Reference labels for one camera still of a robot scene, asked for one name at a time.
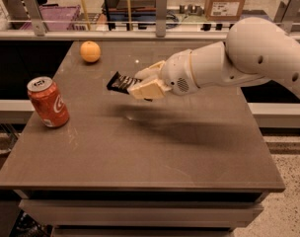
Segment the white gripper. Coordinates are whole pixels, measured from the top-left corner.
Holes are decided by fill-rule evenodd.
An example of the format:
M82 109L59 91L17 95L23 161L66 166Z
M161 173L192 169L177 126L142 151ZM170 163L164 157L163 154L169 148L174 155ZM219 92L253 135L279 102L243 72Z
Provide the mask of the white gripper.
M179 96L195 93L198 86L192 76L190 54L191 50L187 49L138 71L134 77L142 81L128 87L129 95L137 100L157 100L171 90ZM160 74L164 81L150 78Z

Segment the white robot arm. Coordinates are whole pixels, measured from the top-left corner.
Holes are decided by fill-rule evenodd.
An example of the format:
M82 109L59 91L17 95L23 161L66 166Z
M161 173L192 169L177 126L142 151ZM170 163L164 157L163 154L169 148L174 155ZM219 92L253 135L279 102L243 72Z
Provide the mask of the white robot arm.
M272 80L300 99L300 43L274 23L250 17L229 30L224 41L173 54L135 74L128 88L136 99L161 99L168 92L202 87L248 87Z

